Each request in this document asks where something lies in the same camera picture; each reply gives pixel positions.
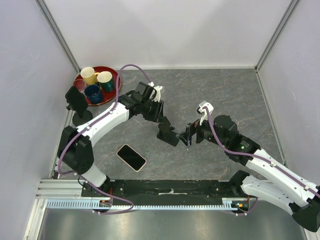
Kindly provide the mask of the black round-base phone stand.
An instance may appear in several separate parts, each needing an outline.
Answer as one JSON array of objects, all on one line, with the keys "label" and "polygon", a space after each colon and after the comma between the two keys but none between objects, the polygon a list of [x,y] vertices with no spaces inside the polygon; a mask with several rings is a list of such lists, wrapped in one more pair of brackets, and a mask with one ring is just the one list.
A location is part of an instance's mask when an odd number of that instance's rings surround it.
[{"label": "black round-base phone stand", "polygon": [[72,123],[75,126],[80,126],[80,125],[83,125],[83,124],[89,122],[92,119],[93,119],[93,115],[87,108],[86,111],[83,112],[82,114],[78,114],[75,112],[72,117]]}]

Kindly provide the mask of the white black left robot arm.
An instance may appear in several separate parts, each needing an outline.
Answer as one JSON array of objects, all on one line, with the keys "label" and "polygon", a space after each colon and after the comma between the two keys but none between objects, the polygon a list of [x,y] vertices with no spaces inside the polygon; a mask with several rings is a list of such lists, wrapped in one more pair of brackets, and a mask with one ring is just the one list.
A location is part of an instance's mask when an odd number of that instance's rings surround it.
[{"label": "white black left robot arm", "polygon": [[110,191],[110,179],[94,162],[94,145],[113,128],[137,115],[150,122],[163,123],[163,91],[163,86],[140,82],[136,89],[119,96],[117,102],[92,120],[77,127],[65,127],[58,147],[58,164],[65,163],[93,184],[95,194],[106,196]]}]

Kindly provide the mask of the black smartphone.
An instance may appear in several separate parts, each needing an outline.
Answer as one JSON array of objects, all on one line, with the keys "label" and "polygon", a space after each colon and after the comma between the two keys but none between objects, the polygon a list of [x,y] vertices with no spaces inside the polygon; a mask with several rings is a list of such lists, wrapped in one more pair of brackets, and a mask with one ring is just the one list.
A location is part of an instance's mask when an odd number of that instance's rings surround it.
[{"label": "black smartphone", "polygon": [[71,86],[65,94],[68,110],[73,110],[78,114],[84,113],[88,108],[85,96],[75,87]]}]

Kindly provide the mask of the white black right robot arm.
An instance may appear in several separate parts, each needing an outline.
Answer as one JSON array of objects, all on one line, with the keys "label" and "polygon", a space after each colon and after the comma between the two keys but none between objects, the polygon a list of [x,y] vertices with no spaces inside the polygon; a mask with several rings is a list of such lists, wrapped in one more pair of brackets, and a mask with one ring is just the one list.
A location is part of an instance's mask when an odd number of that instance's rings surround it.
[{"label": "white black right robot arm", "polygon": [[177,134],[187,147],[203,140],[219,145],[232,161],[264,176],[263,183],[247,172],[239,171],[231,179],[229,191],[235,197],[243,194],[267,201],[287,213],[303,228],[317,232],[320,228],[320,187],[297,175],[271,157],[259,144],[238,131],[228,115],[217,116],[212,123],[196,120]]}]

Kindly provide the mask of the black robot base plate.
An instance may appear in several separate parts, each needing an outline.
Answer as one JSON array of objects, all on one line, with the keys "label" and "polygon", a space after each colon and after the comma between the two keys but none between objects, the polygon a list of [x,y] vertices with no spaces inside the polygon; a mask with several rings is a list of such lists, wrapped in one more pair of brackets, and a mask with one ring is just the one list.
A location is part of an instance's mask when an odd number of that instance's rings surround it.
[{"label": "black robot base plate", "polygon": [[218,205],[223,198],[248,198],[239,186],[219,180],[117,179],[100,189],[134,205]]}]

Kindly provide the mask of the black angled desk phone stand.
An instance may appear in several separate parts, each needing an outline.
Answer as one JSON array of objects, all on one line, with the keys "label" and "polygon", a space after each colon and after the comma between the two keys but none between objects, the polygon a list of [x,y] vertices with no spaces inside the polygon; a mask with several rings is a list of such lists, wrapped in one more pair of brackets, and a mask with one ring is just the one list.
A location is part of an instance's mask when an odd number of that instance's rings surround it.
[{"label": "black angled desk phone stand", "polygon": [[177,144],[180,140],[177,138],[177,133],[174,132],[175,128],[173,126],[171,126],[171,123],[166,116],[163,118],[163,123],[160,123],[158,125],[158,129],[159,129],[159,132],[156,135],[156,137],[159,140],[161,140],[161,141],[163,141],[173,147],[177,146]]}]

